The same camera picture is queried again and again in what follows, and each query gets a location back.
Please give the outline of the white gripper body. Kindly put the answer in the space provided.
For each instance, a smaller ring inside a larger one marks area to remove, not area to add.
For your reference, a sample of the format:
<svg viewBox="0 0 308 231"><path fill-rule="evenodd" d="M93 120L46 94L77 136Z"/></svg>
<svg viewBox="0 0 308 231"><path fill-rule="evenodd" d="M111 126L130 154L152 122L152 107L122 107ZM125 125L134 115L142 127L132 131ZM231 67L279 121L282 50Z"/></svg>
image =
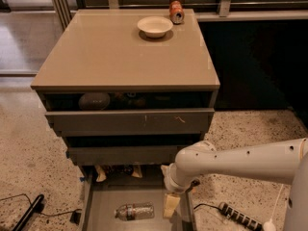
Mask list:
<svg viewBox="0 0 308 231"><path fill-rule="evenodd" d="M196 176L189 175L176 164L170 164L169 168L170 176L164 176L164 183L170 193L182 194L189 192L200 184L200 180Z"/></svg>

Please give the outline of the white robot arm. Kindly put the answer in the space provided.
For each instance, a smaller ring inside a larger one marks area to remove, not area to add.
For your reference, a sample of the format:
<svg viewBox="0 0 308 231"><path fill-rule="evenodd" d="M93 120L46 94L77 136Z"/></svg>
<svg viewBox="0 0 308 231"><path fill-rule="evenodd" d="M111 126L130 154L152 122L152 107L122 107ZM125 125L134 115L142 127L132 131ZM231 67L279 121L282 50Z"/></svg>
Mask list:
<svg viewBox="0 0 308 231"><path fill-rule="evenodd" d="M280 141L217 151L209 141L181 149L175 162L162 167L171 193L182 194L201 174L222 174L289 184L283 231L308 229L308 139Z"/></svg>

